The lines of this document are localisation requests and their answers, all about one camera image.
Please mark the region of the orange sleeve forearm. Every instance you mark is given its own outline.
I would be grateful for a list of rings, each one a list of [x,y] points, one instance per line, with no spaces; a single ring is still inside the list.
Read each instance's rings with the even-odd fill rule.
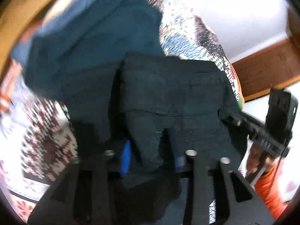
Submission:
[[[286,208],[278,188],[278,175],[276,167],[262,175],[254,185],[255,191],[260,196],[274,220],[277,220]]]

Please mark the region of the right hand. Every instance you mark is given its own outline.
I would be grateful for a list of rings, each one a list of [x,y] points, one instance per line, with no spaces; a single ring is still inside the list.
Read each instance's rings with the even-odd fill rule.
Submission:
[[[253,143],[249,150],[246,169],[246,180],[254,185],[259,180],[270,177],[277,181],[282,157],[273,157],[269,155],[258,144]]]

